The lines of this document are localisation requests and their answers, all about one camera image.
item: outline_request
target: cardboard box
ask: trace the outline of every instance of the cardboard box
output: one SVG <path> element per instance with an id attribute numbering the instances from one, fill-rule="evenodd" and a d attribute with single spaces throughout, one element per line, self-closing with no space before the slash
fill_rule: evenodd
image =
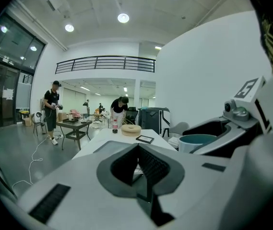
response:
<path id="1" fill-rule="evenodd" d="M 31 118 L 25 117 L 23 120 L 24 120 L 25 126 L 32 126 L 32 119 Z"/>
<path id="2" fill-rule="evenodd" d="M 68 118 L 67 113 L 59 113 L 59 121 L 63 121 Z"/>

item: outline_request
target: rectangular ceiling light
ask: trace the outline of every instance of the rectangular ceiling light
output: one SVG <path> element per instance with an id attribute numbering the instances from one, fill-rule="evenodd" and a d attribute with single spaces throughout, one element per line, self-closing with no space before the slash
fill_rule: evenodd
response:
<path id="1" fill-rule="evenodd" d="M 84 88 L 83 86 L 80 86 L 80 88 L 82 88 L 82 89 L 85 89 L 85 90 L 88 90 L 88 91 L 90 91 L 89 89 L 87 89 L 87 88 Z"/>

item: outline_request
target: ceiling pipe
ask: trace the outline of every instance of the ceiling pipe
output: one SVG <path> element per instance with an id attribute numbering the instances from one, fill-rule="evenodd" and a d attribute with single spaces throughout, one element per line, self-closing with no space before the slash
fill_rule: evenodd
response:
<path id="1" fill-rule="evenodd" d="M 11 4 L 18 8 L 26 17 L 28 17 L 33 24 L 38 26 L 40 30 L 42 30 L 57 46 L 59 46 L 62 50 L 67 51 L 68 48 L 62 44 L 30 11 L 29 9 L 20 1 L 20 0 L 12 0 Z"/>

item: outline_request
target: bottle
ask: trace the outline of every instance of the bottle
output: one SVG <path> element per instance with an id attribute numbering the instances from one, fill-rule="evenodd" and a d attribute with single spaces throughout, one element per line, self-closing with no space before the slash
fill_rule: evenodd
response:
<path id="1" fill-rule="evenodd" d="M 118 130 L 118 124 L 117 124 L 117 119 L 113 120 L 113 134 L 117 134 Z"/>

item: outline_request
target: trash can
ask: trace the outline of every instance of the trash can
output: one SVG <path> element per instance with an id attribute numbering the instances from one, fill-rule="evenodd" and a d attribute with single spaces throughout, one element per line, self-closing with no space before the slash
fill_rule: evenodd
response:
<path id="1" fill-rule="evenodd" d="M 210 143 L 215 139 L 216 136 L 206 134 L 181 136 L 179 138 L 179 152 L 190 153 L 196 147 L 205 143 Z"/>

